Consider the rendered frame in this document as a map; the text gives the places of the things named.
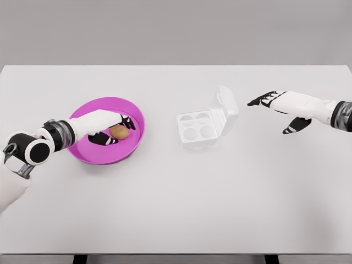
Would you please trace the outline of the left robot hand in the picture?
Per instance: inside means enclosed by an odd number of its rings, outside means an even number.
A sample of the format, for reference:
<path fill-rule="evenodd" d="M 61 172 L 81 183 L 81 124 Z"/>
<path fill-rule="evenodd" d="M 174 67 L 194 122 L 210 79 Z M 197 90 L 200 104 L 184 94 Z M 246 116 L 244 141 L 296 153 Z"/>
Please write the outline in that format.
<path fill-rule="evenodd" d="M 101 145 L 115 145 L 120 140 L 111 137 L 109 129 L 116 125 L 122 125 L 129 130 L 136 130 L 133 120 L 128 115 L 115 113 L 105 110 L 96 110 L 86 115 L 87 122 L 90 125 L 88 132 L 89 142 Z"/>

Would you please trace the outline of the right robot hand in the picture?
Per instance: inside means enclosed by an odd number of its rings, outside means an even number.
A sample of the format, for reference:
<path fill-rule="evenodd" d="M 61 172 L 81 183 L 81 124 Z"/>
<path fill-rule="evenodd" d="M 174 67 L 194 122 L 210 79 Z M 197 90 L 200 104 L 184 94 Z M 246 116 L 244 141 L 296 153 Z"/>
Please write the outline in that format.
<path fill-rule="evenodd" d="M 294 116 L 295 118 L 282 132 L 283 134 L 292 134 L 311 124 L 313 109 L 318 101 L 317 98 L 302 93 L 270 91 L 250 101 L 247 106 L 262 105 L 276 112 Z"/>

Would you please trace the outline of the brown egg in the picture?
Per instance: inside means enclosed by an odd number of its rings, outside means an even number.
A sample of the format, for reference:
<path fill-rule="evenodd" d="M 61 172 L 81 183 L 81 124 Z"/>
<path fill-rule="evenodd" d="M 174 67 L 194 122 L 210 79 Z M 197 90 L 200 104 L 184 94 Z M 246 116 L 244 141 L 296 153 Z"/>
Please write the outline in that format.
<path fill-rule="evenodd" d="M 122 125 L 116 125 L 111 127 L 109 129 L 109 133 L 111 137 L 117 140 L 124 140 L 129 136 L 129 130 Z"/>

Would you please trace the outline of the white egg box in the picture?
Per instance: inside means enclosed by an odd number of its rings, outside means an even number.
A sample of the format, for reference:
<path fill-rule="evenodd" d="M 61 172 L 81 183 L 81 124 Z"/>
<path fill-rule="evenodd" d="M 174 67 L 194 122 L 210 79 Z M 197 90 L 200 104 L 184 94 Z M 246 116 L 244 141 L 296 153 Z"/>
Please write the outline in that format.
<path fill-rule="evenodd" d="M 181 147 L 191 150 L 216 145 L 220 137 L 231 132 L 239 108 L 226 86 L 218 86 L 209 109 L 177 115 Z"/>

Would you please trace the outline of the pink round bowl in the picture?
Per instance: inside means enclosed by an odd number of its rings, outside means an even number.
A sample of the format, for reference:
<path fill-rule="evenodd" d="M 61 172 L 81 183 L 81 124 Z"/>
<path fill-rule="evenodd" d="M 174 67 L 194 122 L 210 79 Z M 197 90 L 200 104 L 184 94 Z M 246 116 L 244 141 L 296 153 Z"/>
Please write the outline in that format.
<path fill-rule="evenodd" d="M 145 131 L 145 119 L 142 112 L 132 102 L 118 97 L 97 98 L 80 106 L 71 118 L 79 118 L 95 110 L 102 109 L 129 116 L 136 129 L 129 136 L 114 145 L 93 144 L 87 136 L 68 148 L 78 160 L 90 164 L 113 164 L 127 158 L 140 143 Z"/>

